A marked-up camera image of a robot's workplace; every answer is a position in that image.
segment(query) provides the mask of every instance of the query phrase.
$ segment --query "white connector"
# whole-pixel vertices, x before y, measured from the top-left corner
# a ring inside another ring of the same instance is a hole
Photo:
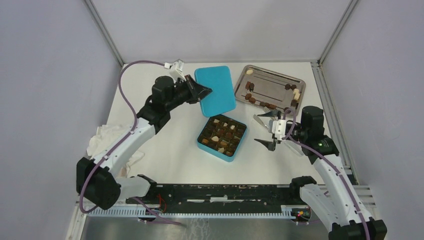
[[[163,67],[165,69],[171,69],[171,66],[172,66],[172,64],[171,63],[168,63],[168,62],[165,62],[165,64],[163,65]]]
[[[174,79],[174,81],[177,81],[178,79],[181,79],[182,81],[186,80],[183,74],[183,68],[184,68],[184,62],[181,59],[176,60],[170,66],[169,74]]]
[[[286,136],[286,125],[287,121],[283,119],[272,121],[272,126],[269,129],[271,133],[275,134],[277,140],[282,141]]]

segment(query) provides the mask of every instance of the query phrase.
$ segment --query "metal floor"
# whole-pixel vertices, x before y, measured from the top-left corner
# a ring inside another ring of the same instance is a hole
[[[144,224],[130,217],[88,217],[81,240],[327,240],[321,222],[288,219],[170,218],[184,226]]]

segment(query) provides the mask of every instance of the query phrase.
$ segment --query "stainless steel tray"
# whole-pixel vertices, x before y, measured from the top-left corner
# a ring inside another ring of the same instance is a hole
[[[268,107],[284,111],[292,107],[297,115],[305,88],[306,83],[301,79],[247,65],[235,85],[234,94],[238,101],[259,108]],[[295,89],[298,89],[300,94],[298,100],[294,99]]]

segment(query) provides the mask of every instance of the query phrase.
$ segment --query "blue tin box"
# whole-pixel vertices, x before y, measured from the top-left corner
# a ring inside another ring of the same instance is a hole
[[[247,129],[245,124],[221,114],[210,117],[197,138],[197,146],[224,161],[232,162]]]

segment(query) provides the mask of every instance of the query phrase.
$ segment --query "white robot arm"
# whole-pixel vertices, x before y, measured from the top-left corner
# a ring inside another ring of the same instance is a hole
[[[327,228],[330,240],[384,239],[386,225],[382,220],[374,220],[365,208],[348,179],[335,143],[324,135],[323,110],[316,106],[304,107],[300,123],[286,121],[285,115],[282,119],[282,112],[277,110],[258,115],[278,119],[269,122],[272,141],[255,140],[270,151],[274,151],[282,141],[300,145],[322,177],[332,201],[322,193],[311,176],[292,179],[290,188],[295,197],[300,197],[313,209]]]
[[[150,187],[149,178],[145,176],[116,178],[118,172],[134,152],[171,119],[171,110],[183,103],[198,103],[212,92],[212,89],[195,82],[190,75],[184,76],[183,66],[181,60],[177,60],[174,64],[166,63],[164,67],[170,69],[172,77],[160,76],[155,80],[151,89],[152,94],[136,114],[135,122],[128,129],[128,133],[123,134],[93,159],[83,157],[78,161],[76,191],[80,194],[80,209],[83,213],[91,211],[83,209],[83,197],[106,210],[119,199],[146,195]]]

